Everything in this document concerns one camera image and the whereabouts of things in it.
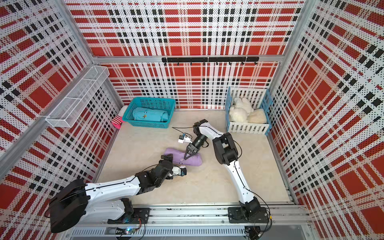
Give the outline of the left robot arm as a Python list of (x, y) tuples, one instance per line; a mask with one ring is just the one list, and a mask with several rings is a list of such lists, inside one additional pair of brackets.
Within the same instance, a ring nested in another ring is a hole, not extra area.
[(152, 165), (133, 176), (105, 183), (88, 183), (77, 179), (50, 199), (46, 211), (52, 233), (61, 233), (78, 223), (106, 220), (109, 224), (123, 224), (134, 218), (129, 199), (159, 188), (165, 180), (183, 177), (185, 166), (173, 163), (173, 155), (162, 155)]

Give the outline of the purple long pants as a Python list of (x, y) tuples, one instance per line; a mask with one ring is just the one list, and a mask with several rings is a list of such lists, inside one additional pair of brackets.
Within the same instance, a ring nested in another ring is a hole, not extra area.
[(173, 155), (173, 162), (180, 165), (199, 167), (203, 164), (203, 160), (200, 154), (186, 158), (184, 156), (184, 152), (172, 148), (167, 148), (164, 152), (164, 155), (169, 154)]

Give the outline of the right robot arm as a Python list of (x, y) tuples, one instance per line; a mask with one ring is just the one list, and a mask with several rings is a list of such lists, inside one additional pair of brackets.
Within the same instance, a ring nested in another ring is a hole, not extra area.
[(240, 155), (232, 135), (216, 130), (205, 119), (196, 122), (193, 125), (193, 130), (197, 137), (187, 146), (183, 159), (187, 160), (197, 155), (207, 139), (210, 139), (217, 161), (225, 166), (231, 176), (244, 218), (251, 219), (259, 213), (265, 215), (267, 213), (266, 209), (261, 206), (257, 195), (249, 189), (249, 185), (242, 173), (239, 164)]

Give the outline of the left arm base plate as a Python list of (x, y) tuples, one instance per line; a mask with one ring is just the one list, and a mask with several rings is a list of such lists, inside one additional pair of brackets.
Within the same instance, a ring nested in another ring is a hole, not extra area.
[(108, 219), (107, 223), (109, 225), (113, 224), (147, 224), (150, 208), (134, 208), (130, 209), (128, 212), (124, 213), (117, 220)]

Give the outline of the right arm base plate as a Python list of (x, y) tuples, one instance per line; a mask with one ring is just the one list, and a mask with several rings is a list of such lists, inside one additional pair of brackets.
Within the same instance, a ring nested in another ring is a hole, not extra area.
[(228, 208), (228, 218), (229, 222), (233, 224), (266, 224), (269, 221), (269, 214), (264, 207), (250, 211), (241, 207), (231, 207)]

